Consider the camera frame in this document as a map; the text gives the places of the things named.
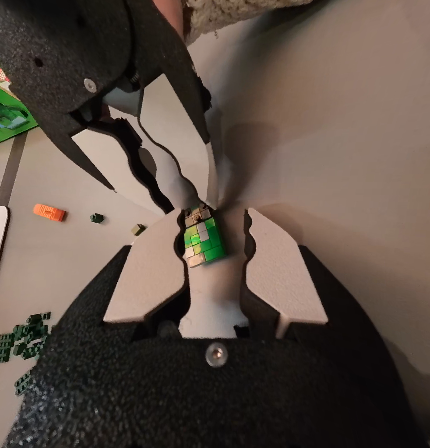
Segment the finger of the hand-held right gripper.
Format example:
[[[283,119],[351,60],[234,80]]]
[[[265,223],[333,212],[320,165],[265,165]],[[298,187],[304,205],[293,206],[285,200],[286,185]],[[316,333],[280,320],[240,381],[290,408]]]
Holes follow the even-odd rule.
[[[203,141],[165,74],[145,87],[140,124],[153,143],[171,152],[197,196],[217,209],[218,173],[212,145]]]
[[[113,190],[157,215],[174,210],[140,156],[142,140],[126,119],[95,121],[72,137]]]

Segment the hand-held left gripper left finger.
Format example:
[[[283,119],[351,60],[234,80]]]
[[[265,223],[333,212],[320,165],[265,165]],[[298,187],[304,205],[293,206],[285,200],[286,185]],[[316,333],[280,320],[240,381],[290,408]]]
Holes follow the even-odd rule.
[[[173,210],[134,240],[103,317],[105,323],[146,322],[187,286],[176,243],[182,212]]]

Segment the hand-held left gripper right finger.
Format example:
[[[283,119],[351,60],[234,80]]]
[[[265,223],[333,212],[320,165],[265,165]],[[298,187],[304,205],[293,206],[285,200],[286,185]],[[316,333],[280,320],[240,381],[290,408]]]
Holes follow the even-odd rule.
[[[241,311],[253,339],[281,339],[290,324],[328,316],[297,242],[254,208],[245,210]]]

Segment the green tiled lego assembly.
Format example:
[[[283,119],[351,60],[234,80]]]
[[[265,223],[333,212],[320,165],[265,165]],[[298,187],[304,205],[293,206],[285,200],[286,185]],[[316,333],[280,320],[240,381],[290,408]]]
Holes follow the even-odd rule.
[[[188,268],[220,260],[226,256],[223,238],[215,217],[186,228],[184,245]]]

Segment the dark green grey lego piece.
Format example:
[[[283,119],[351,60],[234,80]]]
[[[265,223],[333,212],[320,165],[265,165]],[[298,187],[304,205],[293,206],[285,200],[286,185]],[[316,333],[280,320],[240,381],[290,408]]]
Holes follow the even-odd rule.
[[[184,210],[184,222],[186,228],[197,225],[198,223],[206,221],[210,218],[212,218],[212,209],[206,204]]]

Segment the orange lego brick separator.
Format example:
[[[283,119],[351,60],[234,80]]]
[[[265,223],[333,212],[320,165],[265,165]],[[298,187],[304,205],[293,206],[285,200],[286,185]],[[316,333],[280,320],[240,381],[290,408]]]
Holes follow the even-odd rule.
[[[33,207],[33,213],[37,216],[41,216],[49,219],[50,221],[61,222],[63,221],[66,212],[64,210],[47,206],[44,204],[36,204]]]

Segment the green lego box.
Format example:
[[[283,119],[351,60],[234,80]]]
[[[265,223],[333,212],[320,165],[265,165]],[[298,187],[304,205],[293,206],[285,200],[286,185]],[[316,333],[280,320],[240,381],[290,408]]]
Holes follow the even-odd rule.
[[[38,127],[27,107],[11,91],[11,81],[0,67],[0,143]]]

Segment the pile of dark green lego plates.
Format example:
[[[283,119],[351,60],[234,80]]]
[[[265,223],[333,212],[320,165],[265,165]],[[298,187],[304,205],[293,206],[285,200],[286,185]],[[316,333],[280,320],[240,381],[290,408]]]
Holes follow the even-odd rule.
[[[0,364],[8,363],[14,357],[38,361],[50,338],[50,319],[50,311],[31,314],[10,332],[0,333]]]

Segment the person's right hand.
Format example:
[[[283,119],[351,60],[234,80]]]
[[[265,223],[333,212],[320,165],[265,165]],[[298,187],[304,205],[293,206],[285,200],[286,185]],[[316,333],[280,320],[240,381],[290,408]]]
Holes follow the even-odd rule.
[[[184,41],[184,14],[181,0],[154,0],[156,8]]]

